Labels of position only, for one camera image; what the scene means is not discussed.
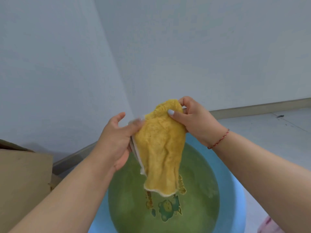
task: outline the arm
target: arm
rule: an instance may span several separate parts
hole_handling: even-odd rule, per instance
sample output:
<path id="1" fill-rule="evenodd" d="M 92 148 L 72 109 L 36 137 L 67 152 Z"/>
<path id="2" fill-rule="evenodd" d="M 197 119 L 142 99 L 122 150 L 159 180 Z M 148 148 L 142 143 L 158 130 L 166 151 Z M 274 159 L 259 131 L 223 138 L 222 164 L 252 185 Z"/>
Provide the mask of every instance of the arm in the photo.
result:
<path id="1" fill-rule="evenodd" d="M 10 233 L 88 232 L 116 170 L 127 161 L 129 138 L 143 122 L 123 128 L 113 117 L 103 130 L 94 150 Z"/>
<path id="2" fill-rule="evenodd" d="M 180 99 L 185 114 L 169 111 L 203 145 L 211 147 L 227 132 L 202 105 Z M 311 172 L 229 132 L 214 152 L 285 232 L 310 232 Z"/>

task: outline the forearm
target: forearm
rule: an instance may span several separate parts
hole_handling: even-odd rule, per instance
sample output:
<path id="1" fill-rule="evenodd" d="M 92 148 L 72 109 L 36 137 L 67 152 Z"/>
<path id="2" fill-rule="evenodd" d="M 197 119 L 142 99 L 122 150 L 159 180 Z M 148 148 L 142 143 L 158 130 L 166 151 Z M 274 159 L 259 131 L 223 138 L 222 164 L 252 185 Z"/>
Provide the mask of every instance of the forearm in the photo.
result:
<path id="1" fill-rule="evenodd" d="M 285 232 L 309 232 L 310 171 L 233 132 L 213 150 Z"/>
<path id="2" fill-rule="evenodd" d="M 88 232 L 114 168 L 91 153 L 10 233 Z"/>

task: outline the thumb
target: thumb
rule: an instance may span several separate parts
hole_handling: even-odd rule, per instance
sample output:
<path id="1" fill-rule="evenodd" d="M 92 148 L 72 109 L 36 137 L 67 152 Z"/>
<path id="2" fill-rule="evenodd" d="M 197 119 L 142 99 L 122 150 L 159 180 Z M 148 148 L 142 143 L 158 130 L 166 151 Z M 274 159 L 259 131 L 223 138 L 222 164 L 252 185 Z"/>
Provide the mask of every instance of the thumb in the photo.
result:
<path id="1" fill-rule="evenodd" d="M 185 125 L 187 114 L 183 114 L 179 111 L 174 111 L 174 110 L 168 110 L 167 113 L 169 114 L 171 118 Z"/>
<path id="2" fill-rule="evenodd" d="M 138 118 L 138 119 L 135 119 L 129 125 L 123 127 L 123 130 L 126 133 L 126 136 L 130 137 L 134 135 L 136 132 L 138 132 L 142 128 L 143 125 L 144 125 L 144 121 Z"/>

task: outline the hand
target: hand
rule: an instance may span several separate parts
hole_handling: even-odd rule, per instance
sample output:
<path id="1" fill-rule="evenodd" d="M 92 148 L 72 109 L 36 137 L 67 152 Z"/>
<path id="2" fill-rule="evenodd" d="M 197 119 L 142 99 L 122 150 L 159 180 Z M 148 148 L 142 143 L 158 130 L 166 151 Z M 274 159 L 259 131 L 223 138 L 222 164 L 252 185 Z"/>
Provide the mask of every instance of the hand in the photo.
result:
<path id="1" fill-rule="evenodd" d="M 181 106 L 186 106 L 184 113 L 169 110 L 169 115 L 184 124 L 188 132 L 201 144 L 211 147 L 227 132 L 208 110 L 191 97 L 185 96 L 179 102 Z"/>
<path id="2" fill-rule="evenodd" d="M 130 136 L 138 132 L 144 125 L 144 121 L 136 119 L 125 127 L 119 127 L 118 122 L 124 117 L 125 113 L 122 112 L 109 120 L 93 150 L 100 155 L 106 155 L 116 171 L 122 168 L 128 159 L 131 151 Z"/>

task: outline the left hand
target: left hand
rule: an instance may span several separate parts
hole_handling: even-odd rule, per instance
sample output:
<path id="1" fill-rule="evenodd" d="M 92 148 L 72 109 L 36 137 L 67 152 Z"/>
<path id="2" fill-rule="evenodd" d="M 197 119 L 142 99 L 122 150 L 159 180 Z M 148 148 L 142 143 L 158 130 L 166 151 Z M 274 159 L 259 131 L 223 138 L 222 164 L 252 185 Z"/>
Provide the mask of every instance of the left hand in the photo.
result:
<path id="1" fill-rule="evenodd" d="M 101 155 L 107 155 L 107 159 L 111 160 L 116 171 L 122 168 L 128 159 L 130 136 L 144 125 L 144 121 L 136 119 L 125 127 L 119 127 L 118 123 L 124 117 L 125 113 L 122 112 L 109 120 L 93 150 Z"/>

